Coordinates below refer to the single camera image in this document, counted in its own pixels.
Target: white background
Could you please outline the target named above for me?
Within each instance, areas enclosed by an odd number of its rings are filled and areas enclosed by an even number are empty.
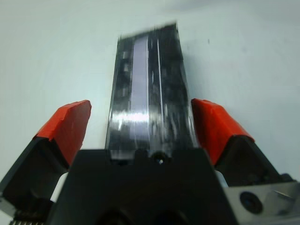
[[[300,180],[299,9],[299,0],[0,0],[0,179],[67,103],[91,101],[82,147],[103,148],[118,37],[177,21],[190,97],[223,105],[280,173]]]

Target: white label strip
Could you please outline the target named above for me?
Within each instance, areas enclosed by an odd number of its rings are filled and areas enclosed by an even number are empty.
[[[131,87],[130,139],[149,141],[148,37],[135,41]]]

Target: metal plate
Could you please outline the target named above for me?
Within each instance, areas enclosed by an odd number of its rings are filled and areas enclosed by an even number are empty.
[[[300,224],[300,184],[287,182],[270,185],[224,188],[231,208],[241,225]],[[247,211],[240,202],[240,194],[253,193],[261,201],[260,214]]]
[[[105,145],[112,158],[197,146],[176,25],[120,39]]]

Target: black plastic object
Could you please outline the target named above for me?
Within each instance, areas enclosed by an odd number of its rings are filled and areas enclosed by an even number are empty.
[[[197,146],[176,24],[120,38],[105,144],[112,158]]]
[[[0,209],[15,220],[43,222],[68,164],[55,141],[35,137],[0,183]]]
[[[107,150],[82,150],[46,225],[100,223],[237,224],[202,149],[174,150],[163,164],[137,150],[127,165],[112,162]]]
[[[247,136],[232,136],[218,160],[228,186],[247,186],[292,181],[283,179],[257,145]]]

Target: red tape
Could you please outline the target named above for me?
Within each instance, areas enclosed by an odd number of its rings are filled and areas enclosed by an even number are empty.
[[[231,136],[245,135],[254,141],[222,106],[194,98],[192,108],[198,141],[207,150],[213,165],[217,163]]]
[[[71,165],[81,148],[90,118],[90,101],[74,102],[60,107],[46,122],[37,137],[55,140],[65,160]]]

